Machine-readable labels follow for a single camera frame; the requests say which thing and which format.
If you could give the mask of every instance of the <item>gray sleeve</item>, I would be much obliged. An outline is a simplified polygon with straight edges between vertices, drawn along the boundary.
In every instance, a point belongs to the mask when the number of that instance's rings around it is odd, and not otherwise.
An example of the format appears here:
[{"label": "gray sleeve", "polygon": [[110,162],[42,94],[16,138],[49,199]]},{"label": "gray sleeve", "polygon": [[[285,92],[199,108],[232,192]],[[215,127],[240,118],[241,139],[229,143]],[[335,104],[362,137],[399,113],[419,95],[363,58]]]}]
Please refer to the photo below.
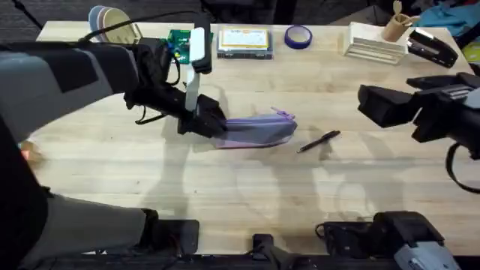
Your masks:
[{"label": "gray sleeve", "polygon": [[[69,80],[75,80],[76,73],[81,72],[76,68],[75,59],[69,61],[65,60],[65,54],[59,55],[58,58],[62,57],[60,64],[56,63],[55,68],[52,68],[49,61],[55,60],[56,57],[52,51],[48,52],[49,58],[29,52],[0,52],[0,114],[16,142],[25,140],[31,132],[55,119],[126,90],[114,89],[112,84],[125,86],[122,80],[130,80],[130,83],[126,84],[130,87],[137,84],[134,59],[126,49],[120,50],[128,54],[127,61],[125,57],[116,58],[114,54],[104,53],[105,48],[103,55],[107,57],[103,57],[104,60],[99,60],[95,52],[75,50],[85,53],[90,58],[90,68],[94,69],[97,78],[68,91],[62,89],[60,81],[68,83]],[[130,72],[131,76],[115,78],[116,69],[123,67],[135,72]]]}]

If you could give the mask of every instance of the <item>paper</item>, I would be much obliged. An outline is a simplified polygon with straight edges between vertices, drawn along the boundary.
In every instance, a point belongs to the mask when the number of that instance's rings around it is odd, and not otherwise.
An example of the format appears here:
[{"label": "paper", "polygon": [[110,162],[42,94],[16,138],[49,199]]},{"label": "paper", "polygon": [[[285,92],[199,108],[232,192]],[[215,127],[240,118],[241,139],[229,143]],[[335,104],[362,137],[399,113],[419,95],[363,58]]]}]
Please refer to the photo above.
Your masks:
[{"label": "paper", "polygon": [[232,51],[232,50],[260,50],[260,51],[266,51],[268,49],[268,47],[267,48],[264,48],[264,47],[257,48],[257,47],[252,47],[252,46],[224,46],[224,45],[222,45],[222,31],[218,32],[218,37],[219,37],[218,50],[220,50],[220,51]]},{"label": "paper", "polygon": [[222,47],[261,48],[269,47],[269,31],[261,28],[228,28],[220,31]]}]

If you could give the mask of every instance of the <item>white box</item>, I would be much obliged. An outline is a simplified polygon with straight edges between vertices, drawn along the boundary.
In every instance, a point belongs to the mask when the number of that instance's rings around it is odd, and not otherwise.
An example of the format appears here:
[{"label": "white box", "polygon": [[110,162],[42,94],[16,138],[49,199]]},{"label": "white box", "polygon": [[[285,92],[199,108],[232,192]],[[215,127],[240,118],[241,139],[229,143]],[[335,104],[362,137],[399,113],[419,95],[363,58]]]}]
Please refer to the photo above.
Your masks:
[{"label": "white box", "polygon": [[351,22],[343,39],[345,56],[396,65],[408,54],[407,37],[397,42],[383,40],[382,26]]}]

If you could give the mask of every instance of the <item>green circuit board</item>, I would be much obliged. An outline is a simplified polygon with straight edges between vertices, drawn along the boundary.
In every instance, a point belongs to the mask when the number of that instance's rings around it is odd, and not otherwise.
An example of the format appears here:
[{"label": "green circuit board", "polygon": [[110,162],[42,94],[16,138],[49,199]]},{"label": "green circuit board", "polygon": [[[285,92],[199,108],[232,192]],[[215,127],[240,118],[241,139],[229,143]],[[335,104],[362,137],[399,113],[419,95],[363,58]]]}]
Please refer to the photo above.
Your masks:
[{"label": "green circuit board", "polygon": [[[190,62],[190,30],[170,30],[167,38],[163,38],[169,44],[173,55],[180,64]],[[213,40],[213,33],[210,33],[210,43]]]}]

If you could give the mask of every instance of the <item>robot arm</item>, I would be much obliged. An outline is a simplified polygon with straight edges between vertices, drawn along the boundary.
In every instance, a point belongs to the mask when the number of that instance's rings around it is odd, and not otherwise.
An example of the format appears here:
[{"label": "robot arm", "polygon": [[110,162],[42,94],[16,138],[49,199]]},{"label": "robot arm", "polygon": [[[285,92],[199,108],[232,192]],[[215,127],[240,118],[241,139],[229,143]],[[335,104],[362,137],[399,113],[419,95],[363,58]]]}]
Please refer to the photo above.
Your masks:
[{"label": "robot arm", "polygon": [[459,146],[480,159],[480,77],[468,73],[456,76],[428,76],[406,83],[421,91],[408,94],[393,89],[361,85],[358,110],[382,128],[413,122],[413,139],[419,143],[445,137],[456,141],[445,159],[450,178],[462,189],[480,194],[480,189],[457,180],[452,164]]},{"label": "robot arm", "polygon": [[[209,23],[196,24],[206,29]],[[176,117],[178,132],[213,137],[224,132],[225,120],[216,100],[196,95],[186,109],[185,92],[167,82],[172,54],[156,40],[152,48],[87,43],[11,43],[0,47],[0,114],[17,142],[68,113],[115,94],[124,94],[127,108],[150,107]],[[201,40],[203,57],[197,73],[212,70],[209,39]]]}]

